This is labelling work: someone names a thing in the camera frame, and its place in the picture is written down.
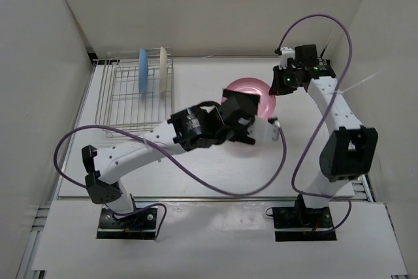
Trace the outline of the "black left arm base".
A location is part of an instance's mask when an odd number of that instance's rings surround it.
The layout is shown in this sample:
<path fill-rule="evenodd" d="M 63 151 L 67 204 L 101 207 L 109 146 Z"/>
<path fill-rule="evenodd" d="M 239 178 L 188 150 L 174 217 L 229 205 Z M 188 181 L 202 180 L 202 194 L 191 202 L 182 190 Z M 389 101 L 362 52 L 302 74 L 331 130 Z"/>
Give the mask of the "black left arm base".
<path fill-rule="evenodd" d="M 97 227 L 97 239 L 153 240 L 157 228 L 157 209 L 149 208 L 137 215 L 116 218 L 102 208 Z"/>

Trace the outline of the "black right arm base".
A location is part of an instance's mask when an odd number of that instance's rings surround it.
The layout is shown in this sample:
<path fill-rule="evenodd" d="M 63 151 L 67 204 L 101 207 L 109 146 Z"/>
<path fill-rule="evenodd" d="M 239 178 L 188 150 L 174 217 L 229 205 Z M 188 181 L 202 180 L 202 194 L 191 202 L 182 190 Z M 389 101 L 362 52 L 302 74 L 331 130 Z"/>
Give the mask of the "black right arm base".
<path fill-rule="evenodd" d="M 276 242 L 336 241 L 329 207 L 300 212 L 295 207 L 270 207 L 265 214 L 273 219 Z"/>

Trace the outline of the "blue plate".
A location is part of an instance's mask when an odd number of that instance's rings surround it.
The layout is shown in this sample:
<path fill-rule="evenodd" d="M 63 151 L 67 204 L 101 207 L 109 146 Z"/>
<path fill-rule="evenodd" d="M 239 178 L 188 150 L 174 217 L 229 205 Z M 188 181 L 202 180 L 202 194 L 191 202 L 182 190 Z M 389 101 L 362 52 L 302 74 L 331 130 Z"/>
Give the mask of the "blue plate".
<path fill-rule="evenodd" d="M 144 95 L 148 88 L 148 55 L 143 48 L 139 52 L 138 60 L 138 92 Z"/>

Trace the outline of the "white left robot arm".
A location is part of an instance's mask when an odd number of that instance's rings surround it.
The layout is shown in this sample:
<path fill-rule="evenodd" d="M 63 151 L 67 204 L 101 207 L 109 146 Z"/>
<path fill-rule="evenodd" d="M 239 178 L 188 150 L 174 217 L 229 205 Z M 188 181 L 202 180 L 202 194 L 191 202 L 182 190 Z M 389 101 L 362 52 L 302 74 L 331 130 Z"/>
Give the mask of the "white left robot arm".
<path fill-rule="evenodd" d="M 199 103 L 172 114 L 156 128 L 109 148 L 82 149 L 86 190 L 93 203 L 105 205 L 123 227 L 136 222 L 137 211 L 121 182 L 126 174 L 163 157 L 209 148 L 231 140 L 255 144 L 248 129 L 256 120 L 260 97 L 224 90 L 224 101 Z"/>

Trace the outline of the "cream plate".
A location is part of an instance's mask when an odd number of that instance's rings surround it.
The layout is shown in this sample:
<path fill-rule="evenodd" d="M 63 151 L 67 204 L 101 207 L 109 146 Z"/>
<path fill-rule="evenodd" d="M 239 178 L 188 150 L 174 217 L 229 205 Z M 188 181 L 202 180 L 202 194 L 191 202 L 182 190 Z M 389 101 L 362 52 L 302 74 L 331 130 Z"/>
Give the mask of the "cream plate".
<path fill-rule="evenodd" d="M 159 92 L 165 93 L 167 90 L 168 79 L 168 55 L 164 47 L 160 47 L 159 60 Z"/>

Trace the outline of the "pink plate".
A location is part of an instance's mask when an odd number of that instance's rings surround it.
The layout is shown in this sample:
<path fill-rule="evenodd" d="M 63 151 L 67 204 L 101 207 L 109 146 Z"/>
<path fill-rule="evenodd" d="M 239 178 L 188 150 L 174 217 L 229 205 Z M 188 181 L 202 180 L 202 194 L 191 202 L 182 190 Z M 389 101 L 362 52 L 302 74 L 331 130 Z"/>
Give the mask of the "pink plate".
<path fill-rule="evenodd" d="M 244 77 L 231 82 L 225 89 L 221 103 L 230 95 L 247 95 L 254 103 L 257 103 L 257 115 L 268 119 L 273 117 L 276 108 L 276 98 L 269 94 L 270 86 L 258 78 Z"/>

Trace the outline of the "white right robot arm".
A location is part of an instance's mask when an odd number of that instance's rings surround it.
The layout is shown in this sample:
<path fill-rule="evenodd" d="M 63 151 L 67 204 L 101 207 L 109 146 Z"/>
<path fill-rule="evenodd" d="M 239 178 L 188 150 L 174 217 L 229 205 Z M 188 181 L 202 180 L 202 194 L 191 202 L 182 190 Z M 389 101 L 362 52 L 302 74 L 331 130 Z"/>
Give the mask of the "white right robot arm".
<path fill-rule="evenodd" d="M 354 115 L 337 88 L 338 80 L 329 61 L 318 58 L 314 44 L 279 48 L 276 54 L 280 63 L 273 68 L 269 93 L 287 95 L 303 87 L 317 105 L 329 132 L 319 156 L 319 172 L 295 202 L 293 218 L 307 227 L 346 184 L 369 172 L 378 132 Z"/>

